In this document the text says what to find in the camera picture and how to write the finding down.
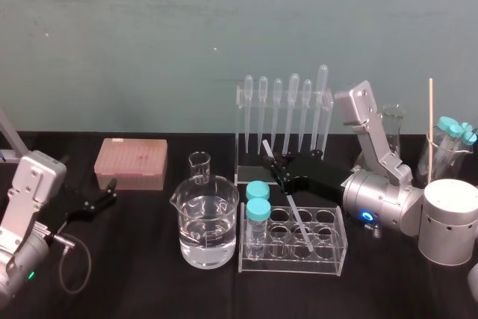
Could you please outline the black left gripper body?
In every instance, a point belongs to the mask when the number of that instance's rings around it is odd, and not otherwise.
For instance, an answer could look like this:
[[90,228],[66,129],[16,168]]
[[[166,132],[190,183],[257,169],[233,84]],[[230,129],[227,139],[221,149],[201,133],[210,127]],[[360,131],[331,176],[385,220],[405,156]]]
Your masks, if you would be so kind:
[[40,209],[38,223],[44,225],[51,233],[59,233],[74,213],[84,209],[87,201],[79,189],[62,185],[58,193]]

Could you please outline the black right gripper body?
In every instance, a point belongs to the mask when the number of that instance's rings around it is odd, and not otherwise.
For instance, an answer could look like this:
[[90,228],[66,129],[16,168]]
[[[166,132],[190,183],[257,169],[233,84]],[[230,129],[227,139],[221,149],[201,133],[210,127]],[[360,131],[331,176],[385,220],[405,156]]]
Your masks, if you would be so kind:
[[323,160],[293,166],[290,172],[294,177],[294,193],[309,192],[337,205],[343,204],[343,183],[353,174],[351,170],[335,167]]

